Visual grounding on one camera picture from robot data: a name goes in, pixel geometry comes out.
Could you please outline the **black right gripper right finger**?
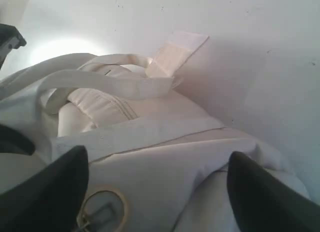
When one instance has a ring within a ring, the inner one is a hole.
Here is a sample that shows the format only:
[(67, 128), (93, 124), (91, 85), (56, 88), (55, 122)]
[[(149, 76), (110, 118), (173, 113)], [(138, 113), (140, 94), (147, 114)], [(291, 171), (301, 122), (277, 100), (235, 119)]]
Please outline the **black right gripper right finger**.
[(244, 153), (229, 157), (227, 192), (242, 232), (318, 232), (320, 207)]

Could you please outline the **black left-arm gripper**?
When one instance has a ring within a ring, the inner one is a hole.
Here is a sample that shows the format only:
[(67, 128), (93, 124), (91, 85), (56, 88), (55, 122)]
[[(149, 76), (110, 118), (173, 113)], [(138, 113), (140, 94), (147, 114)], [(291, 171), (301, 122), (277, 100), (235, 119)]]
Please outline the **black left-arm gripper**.
[(17, 50), (27, 44), (15, 26), (0, 24), (0, 66), (2, 67), (6, 57), (12, 50)]

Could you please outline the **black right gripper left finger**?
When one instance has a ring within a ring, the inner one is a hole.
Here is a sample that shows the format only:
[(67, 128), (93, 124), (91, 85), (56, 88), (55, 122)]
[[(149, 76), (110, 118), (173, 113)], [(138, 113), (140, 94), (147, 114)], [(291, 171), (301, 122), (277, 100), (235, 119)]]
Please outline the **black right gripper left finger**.
[(88, 180), (88, 153), (78, 145), (0, 196), (0, 230), (71, 232)]

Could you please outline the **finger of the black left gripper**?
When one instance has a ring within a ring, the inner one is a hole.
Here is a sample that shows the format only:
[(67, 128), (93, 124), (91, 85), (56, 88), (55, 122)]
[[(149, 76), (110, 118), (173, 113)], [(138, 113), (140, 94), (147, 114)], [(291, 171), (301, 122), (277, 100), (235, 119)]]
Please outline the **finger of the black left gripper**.
[(19, 131), (0, 125), (0, 153), (31, 156), (35, 152), (34, 143)]

